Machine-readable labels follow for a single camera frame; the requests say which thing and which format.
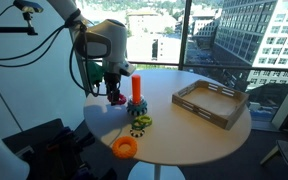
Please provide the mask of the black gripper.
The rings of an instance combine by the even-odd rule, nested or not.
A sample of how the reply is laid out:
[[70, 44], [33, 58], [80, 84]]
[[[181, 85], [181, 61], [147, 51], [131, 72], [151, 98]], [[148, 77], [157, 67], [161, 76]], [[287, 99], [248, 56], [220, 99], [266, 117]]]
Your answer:
[[119, 74], [105, 72], [104, 81], [107, 87], [106, 89], [107, 100], [111, 104], [114, 104], [114, 102], [118, 102], [120, 99], [119, 98], [119, 95], [120, 95], [119, 85], [121, 81], [121, 76]]

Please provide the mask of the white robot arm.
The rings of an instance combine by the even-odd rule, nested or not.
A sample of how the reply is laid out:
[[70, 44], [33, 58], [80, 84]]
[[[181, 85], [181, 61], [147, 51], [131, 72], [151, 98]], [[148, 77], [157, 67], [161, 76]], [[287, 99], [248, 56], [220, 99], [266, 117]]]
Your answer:
[[130, 76], [135, 67], [127, 61], [127, 28], [114, 19], [92, 25], [73, 0], [47, 0], [71, 30], [71, 53], [81, 57], [86, 91], [94, 97], [106, 96], [112, 105], [126, 102], [120, 93], [122, 76]]

